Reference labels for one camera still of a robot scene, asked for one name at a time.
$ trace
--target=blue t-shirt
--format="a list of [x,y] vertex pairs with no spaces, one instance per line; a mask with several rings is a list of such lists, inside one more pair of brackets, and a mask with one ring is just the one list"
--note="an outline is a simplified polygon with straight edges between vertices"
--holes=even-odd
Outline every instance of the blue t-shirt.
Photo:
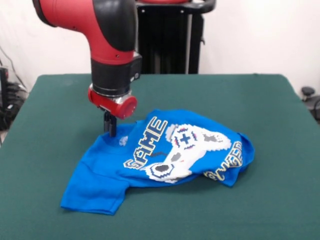
[[114,215],[129,187],[165,187],[204,175],[233,186],[254,159],[241,133],[187,110],[159,110],[105,133],[84,154],[61,207]]

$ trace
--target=black cable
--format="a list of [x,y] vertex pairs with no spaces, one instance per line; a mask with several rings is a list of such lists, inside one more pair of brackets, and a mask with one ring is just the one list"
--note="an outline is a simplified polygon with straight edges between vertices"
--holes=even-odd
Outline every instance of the black cable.
[[13,70],[16,78],[19,80],[19,82],[21,83],[21,85],[22,85],[25,89],[27,89],[26,85],[22,82],[21,78],[18,76],[18,74],[17,74],[17,72],[16,72],[16,69],[15,69],[15,66],[14,66],[14,63],[12,62],[11,58],[6,54],[6,52],[3,50],[3,48],[1,47],[1,45],[0,45],[0,50],[1,50],[1,52],[3,53],[3,55],[10,61],[12,70]]

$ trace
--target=black stand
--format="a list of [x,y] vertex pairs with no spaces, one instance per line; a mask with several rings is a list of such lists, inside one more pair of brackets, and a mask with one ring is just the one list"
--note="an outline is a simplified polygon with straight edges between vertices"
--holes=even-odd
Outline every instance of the black stand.
[[204,19],[216,0],[204,3],[137,2],[142,74],[198,74]]

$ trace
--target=white print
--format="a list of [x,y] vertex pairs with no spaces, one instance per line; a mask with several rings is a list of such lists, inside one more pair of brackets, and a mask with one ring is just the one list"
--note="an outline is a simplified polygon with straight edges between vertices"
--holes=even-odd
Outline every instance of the white print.
[[189,124],[172,124],[167,128],[165,138],[172,144],[172,149],[164,162],[150,164],[141,170],[152,180],[170,184],[191,175],[190,168],[207,151],[228,150],[232,145],[220,132]]

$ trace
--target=table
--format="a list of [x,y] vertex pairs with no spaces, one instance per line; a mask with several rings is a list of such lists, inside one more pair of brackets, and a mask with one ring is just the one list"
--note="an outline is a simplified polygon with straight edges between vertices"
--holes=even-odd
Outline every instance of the table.
[[205,177],[130,188],[115,216],[60,208],[82,155],[103,133],[89,74],[37,80],[0,149],[1,240],[320,239],[319,126],[282,75],[143,75],[139,104],[183,108],[245,133],[255,159],[229,188]]

